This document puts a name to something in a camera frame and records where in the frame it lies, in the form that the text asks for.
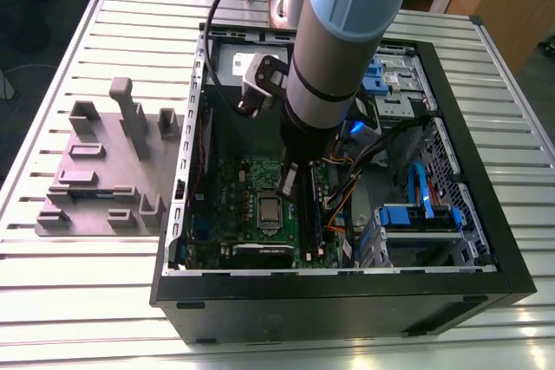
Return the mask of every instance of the circuit board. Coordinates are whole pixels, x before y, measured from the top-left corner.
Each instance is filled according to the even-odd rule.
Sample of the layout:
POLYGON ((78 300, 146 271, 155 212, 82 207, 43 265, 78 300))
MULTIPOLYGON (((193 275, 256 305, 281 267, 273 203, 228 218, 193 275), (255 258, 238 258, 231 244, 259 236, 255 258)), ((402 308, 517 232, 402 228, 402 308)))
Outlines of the circuit board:
MULTIPOLYGON (((287 245, 294 249, 293 268, 336 268, 336 241, 323 246, 323 255, 308 261, 301 256, 297 207, 274 194, 279 179, 279 159, 220 159, 207 186, 204 210, 195 210, 193 242, 187 252, 195 269, 223 269, 220 259, 237 243, 287 245), (264 219, 264 213, 272 212, 264 219)), ((316 168, 320 202, 330 192, 326 167, 316 168)))

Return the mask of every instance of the blue light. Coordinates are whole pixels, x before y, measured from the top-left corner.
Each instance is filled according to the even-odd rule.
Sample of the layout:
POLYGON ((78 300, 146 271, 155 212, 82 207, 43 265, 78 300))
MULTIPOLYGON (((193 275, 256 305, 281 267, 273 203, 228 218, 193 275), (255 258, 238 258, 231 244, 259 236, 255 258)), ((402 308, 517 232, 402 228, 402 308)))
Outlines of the blue light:
POLYGON ((364 127, 364 123, 361 121, 356 121, 353 127, 350 129, 350 134, 358 133, 364 127))

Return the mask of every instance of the aluminum table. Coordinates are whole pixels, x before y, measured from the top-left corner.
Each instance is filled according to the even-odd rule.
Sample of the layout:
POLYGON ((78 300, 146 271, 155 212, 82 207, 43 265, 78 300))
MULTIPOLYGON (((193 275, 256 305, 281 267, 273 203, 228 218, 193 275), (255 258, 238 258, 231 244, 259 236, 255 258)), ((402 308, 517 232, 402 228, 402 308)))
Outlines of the aluminum table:
MULTIPOLYGON (((145 113, 186 111, 212 0, 90 0, 0 191, 0 363, 123 369, 552 368, 555 152, 487 32, 465 16, 401 11, 386 36, 432 42, 538 293, 437 337, 186 346, 148 305, 156 237, 38 237, 36 215, 77 100, 117 111, 113 76, 145 113)), ((216 22, 267 26, 265 0, 223 0, 216 22)))

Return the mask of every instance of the blue cable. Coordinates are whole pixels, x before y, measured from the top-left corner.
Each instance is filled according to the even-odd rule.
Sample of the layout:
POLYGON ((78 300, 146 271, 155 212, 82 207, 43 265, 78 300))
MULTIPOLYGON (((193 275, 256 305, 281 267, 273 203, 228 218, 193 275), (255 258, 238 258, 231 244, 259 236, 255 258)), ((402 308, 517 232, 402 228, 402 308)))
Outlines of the blue cable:
POLYGON ((410 164, 410 168, 408 169, 408 201, 410 204, 416 204, 415 174, 418 175, 420 200, 421 204, 424 205, 426 218, 434 218, 430 190, 428 188, 428 184, 426 183, 426 172, 424 171, 424 165, 421 162, 413 162, 410 164))

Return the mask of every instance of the open computer tower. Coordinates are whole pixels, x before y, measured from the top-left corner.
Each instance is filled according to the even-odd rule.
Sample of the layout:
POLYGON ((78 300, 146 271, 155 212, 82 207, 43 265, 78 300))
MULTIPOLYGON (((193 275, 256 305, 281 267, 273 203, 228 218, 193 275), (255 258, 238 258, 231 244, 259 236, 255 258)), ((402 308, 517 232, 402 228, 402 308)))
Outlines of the open computer tower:
MULTIPOLYGON (((238 102, 252 54, 290 62, 295 34, 219 26, 210 37, 225 93, 238 102)), ((273 191, 280 104, 238 117, 214 93, 204 59, 199 39, 151 294, 185 342, 438 334, 535 292, 432 44, 382 40, 363 81, 379 129, 432 117, 368 164, 350 218, 332 227, 327 202, 343 162, 376 126, 345 125, 330 149, 336 163, 316 161, 310 195, 293 204, 273 191), (434 222, 411 196, 413 166, 424 170, 434 222), (354 247, 330 231, 342 222, 356 227, 354 247)))

